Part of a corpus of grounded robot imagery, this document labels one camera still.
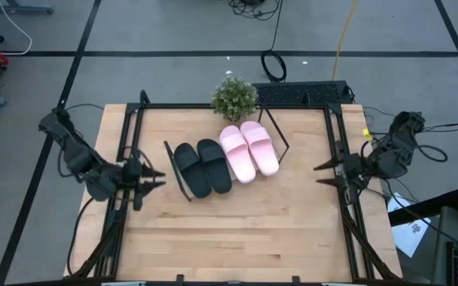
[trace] yellow cable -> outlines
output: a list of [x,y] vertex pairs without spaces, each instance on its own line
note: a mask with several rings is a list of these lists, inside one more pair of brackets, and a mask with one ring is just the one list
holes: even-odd
[[333,74],[332,74],[332,81],[335,80],[335,75],[337,74],[337,65],[339,63],[339,54],[340,48],[342,47],[342,41],[346,36],[347,28],[349,27],[349,22],[351,22],[351,18],[353,17],[353,12],[355,12],[355,8],[358,5],[358,0],[353,0],[353,7],[351,8],[351,12],[349,12],[349,17],[347,17],[346,25],[343,28],[342,36],[340,36],[339,46],[337,47],[337,53],[335,55],[335,65],[333,66]]

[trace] green plant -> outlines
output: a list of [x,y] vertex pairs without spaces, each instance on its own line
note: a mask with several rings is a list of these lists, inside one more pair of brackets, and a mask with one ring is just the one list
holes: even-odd
[[228,77],[212,93],[212,107],[215,113],[232,122],[254,113],[258,92],[242,78]]

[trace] wooden tabletop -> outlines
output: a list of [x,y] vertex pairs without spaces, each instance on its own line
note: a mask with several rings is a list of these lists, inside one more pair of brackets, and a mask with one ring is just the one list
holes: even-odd
[[[125,105],[107,105],[96,150],[115,162]],[[330,158],[322,110],[271,110],[290,144],[276,176],[258,174],[250,184],[234,182],[224,195],[187,201],[173,174],[164,140],[171,148],[204,138],[218,139],[228,125],[212,110],[146,110],[139,148],[167,174],[167,184],[130,207],[119,260],[119,280],[351,281],[336,189],[318,184],[332,170],[312,168]],[[256,120],[257,113],[248,118]],[[352,152],[365,142],[362,107],[343,106]],[[280,153],[285,149],[264,113],[262,124]],[[370,188],[381,191],[377,180]],[[90,198],[84,193],[83,204]],[[369,242],[390,269],[401,276],[386,205],[371,192],[360,196]],[[100,239],[107,202],[93,202],[80,221],[72,268],[78,269]],[[355,243],[361,259],[361,249]],[[359,263],[364,276],[363,263]]]

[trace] white paper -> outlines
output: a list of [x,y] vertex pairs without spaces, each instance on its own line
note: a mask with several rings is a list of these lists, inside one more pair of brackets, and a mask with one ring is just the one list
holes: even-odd
[[[398,193],[394,193],[397,200],[404,206],[407,207],[411,203],[403,199]],[[391,199],[388,202],[388,212],[401,209],[402,207],[395,201]],[[430,219],[424,218],[424,220],[430,223]],[[411,258],[420,244],[421,238],[427,231],[429,226],[422,222],[420,219],[414,222],[406,223],[401,226],[394,226],[391,228],[392,233],[394,234],[395,246],[400,249],[405,255]]]

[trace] concrete floor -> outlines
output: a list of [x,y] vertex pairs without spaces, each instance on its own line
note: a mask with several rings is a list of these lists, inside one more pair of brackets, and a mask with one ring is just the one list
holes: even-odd
[[[58,0],[52,2],[53,15],[12,16],[33,38],[32,51],[52,52],[12,56],[0,79],[0,95],[8,99],[0,108],[0,261],[44,144],[38,122],[58,103],[93,3]],[[458,1],[442,3],[458,34]],[[284,2],[275,50],[336,50],[350,8],[351,0]],[[276,18],[257,21],[235,16],[224,0],[102,0],[85,51],[260,51],[271,46]],[[0,33],[7,39],[0,44],[1,50],[22,50],[27,45],[2,15]],[[457,52],[433,0],[360,0],[343,50]],[[257,56],[228,60],[186,53],[142,55],[83,57],[67,106],[135,102],[142,88],[152,102],[208,102],[226,71],[249,82],[267,82]],[[330,79],[334,59],[288,56],[284,60],[287,80],[294,82]],[[343,57],[337,79],[347,80],[364,106],[392,114],[420,110],[430,126],[458,122],[457,56]],[[387,129],[391,118],[369,114],[375,116],[369,122],[373,130]],[[77,129],[94,144],[99,110],[73,110],[72,117]],[[402,181],[421,200],[458,188],[458,133],[427,133],[418,140],[444,149],[449,161],[437,164],[416,156]],[[6,283],[63,275],[83,186],[57,175],[57,152],[53,147]],[[440,179],[427,180],[426,172]],[[392,186],[407,196],[397,184]],[[428,231],[413,259],[401,255],[411,279],[429,278],[434,234]]]

